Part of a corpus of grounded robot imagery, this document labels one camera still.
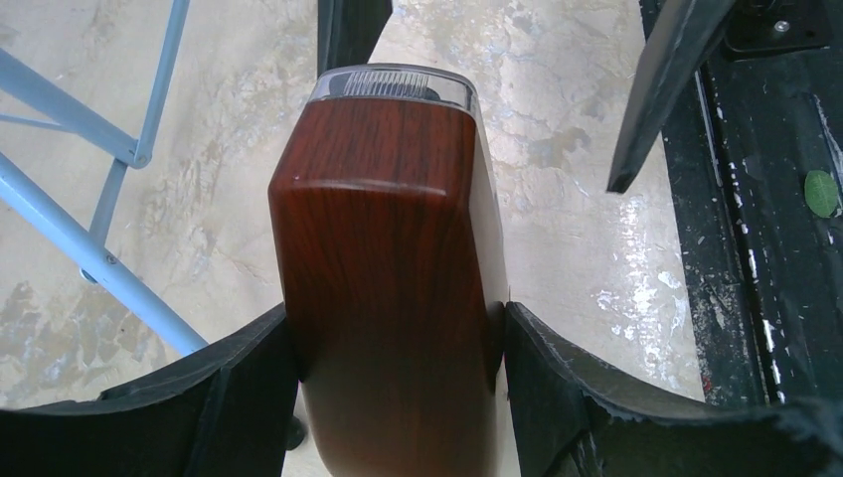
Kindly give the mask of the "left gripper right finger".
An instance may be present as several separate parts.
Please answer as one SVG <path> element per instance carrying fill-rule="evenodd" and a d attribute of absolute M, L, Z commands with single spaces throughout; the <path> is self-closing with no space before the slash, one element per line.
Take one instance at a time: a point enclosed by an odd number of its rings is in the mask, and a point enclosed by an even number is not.
<path fill-rule="evenodd" d="M 842 404 L 730 409 L 642 381 L 505 309 L 508 399 L 525 476 L 838 476 Z"/>

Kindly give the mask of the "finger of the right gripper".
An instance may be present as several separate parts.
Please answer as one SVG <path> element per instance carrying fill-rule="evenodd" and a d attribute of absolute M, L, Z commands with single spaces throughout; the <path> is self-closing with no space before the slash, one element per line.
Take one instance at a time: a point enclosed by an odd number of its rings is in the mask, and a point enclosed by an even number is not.
<path fill-rule="evenodd" d="M 392 0 L 318 0 L 317 75 L 366 64 L 393 13 Z"/>
<path fill-rule="evenodd" d="M 666 1 L 639 57 L 606 184 L 625 193 L 640 173 L 680 93 L 722 38 L 735 3 Z"/>

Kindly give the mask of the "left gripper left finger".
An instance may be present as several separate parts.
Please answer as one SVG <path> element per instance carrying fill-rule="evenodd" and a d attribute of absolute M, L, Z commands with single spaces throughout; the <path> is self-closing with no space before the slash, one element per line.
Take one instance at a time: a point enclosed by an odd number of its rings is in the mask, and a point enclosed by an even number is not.
<path fill-rule="evenodd" d="M 298 380 L 285 310 L 94 400 L 1 413 L 5 476 L 278 476 Z"/>

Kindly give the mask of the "light blue music stand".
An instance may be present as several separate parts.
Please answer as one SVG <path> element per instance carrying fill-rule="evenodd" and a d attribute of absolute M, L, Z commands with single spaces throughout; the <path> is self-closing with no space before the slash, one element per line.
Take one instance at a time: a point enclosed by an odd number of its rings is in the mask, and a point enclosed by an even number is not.
<path fill-rule="evenodd" d="M 32 110 L 6 123 L 78 138 L 76 164 L 58 146 L 43 166 L 57 188 L 92 204 L 87 223 L 9 158 L 1 161 L 2 201 L 73 260 L 177 352 L 205 339 L 108 249 L 125 176 L 150 165 L 184 35 L 196 1 L 5 1 L 1 5 L 1 95 Z"/>

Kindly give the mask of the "brown metronome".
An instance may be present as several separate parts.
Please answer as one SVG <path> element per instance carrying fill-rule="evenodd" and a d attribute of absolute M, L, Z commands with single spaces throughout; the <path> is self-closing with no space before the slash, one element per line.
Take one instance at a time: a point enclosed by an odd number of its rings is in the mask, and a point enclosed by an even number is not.
<path fill-rule="evenodd" d="M 472 82 L 401 64 L 326 72 L 268 202 L 327 470 L 495 475 L 510 287 Z"/>

